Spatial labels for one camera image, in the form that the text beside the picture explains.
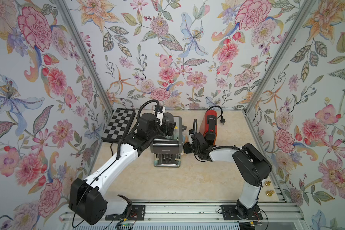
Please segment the silver grey coffee machine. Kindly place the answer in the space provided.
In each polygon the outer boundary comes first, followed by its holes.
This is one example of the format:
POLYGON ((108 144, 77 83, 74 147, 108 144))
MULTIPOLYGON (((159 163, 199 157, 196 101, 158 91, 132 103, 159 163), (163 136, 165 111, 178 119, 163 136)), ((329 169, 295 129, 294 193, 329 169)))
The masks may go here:
POLYGON ((181 166, 181 155, 184 145, 184 131, 186 127, 183 125, 182 118, 174 116, 175 128, 172 136, 158 136, 150 146, 151 152, 154 154, 155 167, 178 168, 181 166))

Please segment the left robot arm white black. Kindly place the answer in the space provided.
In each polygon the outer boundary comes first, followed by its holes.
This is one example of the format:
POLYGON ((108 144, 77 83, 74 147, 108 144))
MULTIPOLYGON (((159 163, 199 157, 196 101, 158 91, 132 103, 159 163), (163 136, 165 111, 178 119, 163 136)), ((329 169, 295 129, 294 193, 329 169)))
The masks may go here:
POLYGON ((140 109, 155 103, 154 113, 138 111, 137 122, 131 131, 117 145, 117 153, 96 172, 85 179, 76 179, 71 184, 69 208, 89 225, 95 225, 104 216, 120 215, 129 218, 132 201, 123 195, 106 200, 104 198, 111 184, 123 170, 135 161, 157 136, 171 136, 176 123, 173 115, 156 99, 145 102, 140 109))

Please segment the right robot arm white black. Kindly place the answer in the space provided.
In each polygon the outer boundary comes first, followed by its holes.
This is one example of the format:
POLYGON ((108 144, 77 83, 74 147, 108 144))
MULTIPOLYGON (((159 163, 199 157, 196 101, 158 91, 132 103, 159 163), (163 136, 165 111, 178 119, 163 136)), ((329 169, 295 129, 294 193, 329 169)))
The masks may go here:
POLYGON ((184 153, 194 154, 201 162, 235 163, 244 179, 244 185, 234 214, 240 219, 249 219, 255 213, 263 182, 269 177, 273 167, 253 144, 247 143, 241 148, 235 145, 209 145, 203 135, 192 133, 183 150, 184 153))

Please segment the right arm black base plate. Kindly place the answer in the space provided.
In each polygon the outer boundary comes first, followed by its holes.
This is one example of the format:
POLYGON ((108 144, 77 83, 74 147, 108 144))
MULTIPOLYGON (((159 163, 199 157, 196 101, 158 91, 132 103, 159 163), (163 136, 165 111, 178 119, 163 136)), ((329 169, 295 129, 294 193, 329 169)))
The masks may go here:
POLYGON ((251 209, 247 209, 244 206, 221 205, 218 212, 223 216, 224 220, 263 220, 262 213, 258 206, 253 206, 251 209))

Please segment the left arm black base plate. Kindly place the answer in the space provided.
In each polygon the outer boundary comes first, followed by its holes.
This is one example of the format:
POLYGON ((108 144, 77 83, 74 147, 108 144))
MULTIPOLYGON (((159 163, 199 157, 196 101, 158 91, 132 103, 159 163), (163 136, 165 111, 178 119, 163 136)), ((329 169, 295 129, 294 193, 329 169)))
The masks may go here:
POLYGON ((113 214, 105 217, 109 221, 140 221, 145 219, 146 206, 145 205, 132 205, 128 207, 122 214, 113 214))

